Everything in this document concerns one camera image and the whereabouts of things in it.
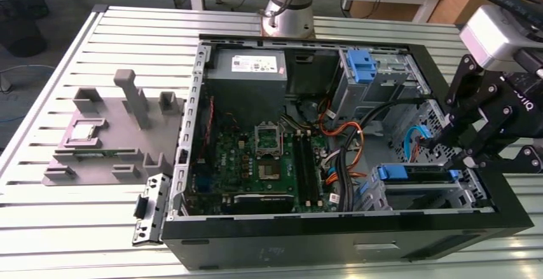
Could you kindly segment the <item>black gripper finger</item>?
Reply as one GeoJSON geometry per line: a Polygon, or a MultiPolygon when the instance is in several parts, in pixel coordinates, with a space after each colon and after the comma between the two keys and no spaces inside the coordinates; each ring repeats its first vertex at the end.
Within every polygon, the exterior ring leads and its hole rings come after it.
{"type": "Polygon", "coordinates": [[[541,173],[541,136],[519,146],[517,138],[473,139],[446,161],[446,168],[493,170],[504,174],[541,173]]]}
{"type": "Polygon", "coordinates": [[[472,55],[464,55],[454,72],[444,97],[449,112],[445,115],[446,125],[441,131],[422,140],[422,147],[433,149],[437,144],[448,147],[461,147],[460,136],[472,123],[481,118],[478,108],[497,94],[494,80],[481,74],[482,67],[476,63],[472,55]]]}

